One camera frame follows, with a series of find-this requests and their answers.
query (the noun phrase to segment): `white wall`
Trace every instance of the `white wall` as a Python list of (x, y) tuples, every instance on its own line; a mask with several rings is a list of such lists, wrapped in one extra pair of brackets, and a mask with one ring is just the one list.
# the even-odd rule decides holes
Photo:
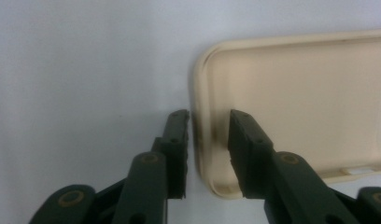
[[(0, 0), (0, 223), (28, 222), (66, 185), (124, 178), (166, 116), (190, 108), (192, 67), (210, 46), (378, 28), (381, 0)], [(212, 196), (192, 151), (169, 223), (267, 223), (261, 202)]]

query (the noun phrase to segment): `plastic tray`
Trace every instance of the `plastic tray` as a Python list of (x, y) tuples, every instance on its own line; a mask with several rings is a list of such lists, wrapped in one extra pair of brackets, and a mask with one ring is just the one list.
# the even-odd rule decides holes
[(199, 171), (218, 196), (242, 197), (227, 150), (231, 109), (327, 183), (381, 174), (381, 30), (218, 44), (196, 65), (195, 94)]

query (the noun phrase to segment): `white background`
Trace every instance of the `white background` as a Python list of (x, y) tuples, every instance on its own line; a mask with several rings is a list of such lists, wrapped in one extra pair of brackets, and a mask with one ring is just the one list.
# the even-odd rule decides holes
[[(127, 176), (167, 115), (191, 108), (192, 68), (212, 45), (379, 28), (381, 0), (0, 0), (0, 223), (28, 222), (66, 185)], [(189, 152), (169, 223), (267, 223), (262, 202), (211, 195)], [(335, 187), (365, 184), (381, 177)]]

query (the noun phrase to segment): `beige plastic tray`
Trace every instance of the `beige plastic tray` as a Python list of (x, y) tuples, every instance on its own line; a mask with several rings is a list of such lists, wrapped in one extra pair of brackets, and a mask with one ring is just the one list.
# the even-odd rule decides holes
[(195, 93), (199, 170), (218, 196), (242, 197), (227, 150), (231, 109), (327, 183), (381, 174), (381, 30), (218, 44), (196, 65)]

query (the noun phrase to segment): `screw hole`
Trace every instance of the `screw hole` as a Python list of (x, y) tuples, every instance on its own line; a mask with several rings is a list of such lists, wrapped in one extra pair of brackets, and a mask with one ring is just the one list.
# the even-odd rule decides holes
[(156, 156), (156, 155), (145, 155), (141, 158), (141, 161), (143, 163), (154, 163), (156, 161), (158, 161), (159, 158)]
[(280, 159), (283, 161), (283, 162), (286, 162), (286, 163), (289, 163), (289, 164), (297, 164), (299, 163), (299, 160), (298, 158), (296, 158), (295, 156), (292, 156), (292, 155), (289, 155), (289, 154), (283, 154)]
[(144, 214), (138, 213), (130, 217), (129, 224), (144, 224), (147, 218)]
[(325, 222), (327, 222), (327, 224), (344, 224), (345, 223), (342, 221), (342, 219), (334, 215), (327, 215), (325, 217)]
[(82, 202), (85, 194), (80, 190), (71, 190), (63, 194), (59, 199), (61, 207), (71, 207)]

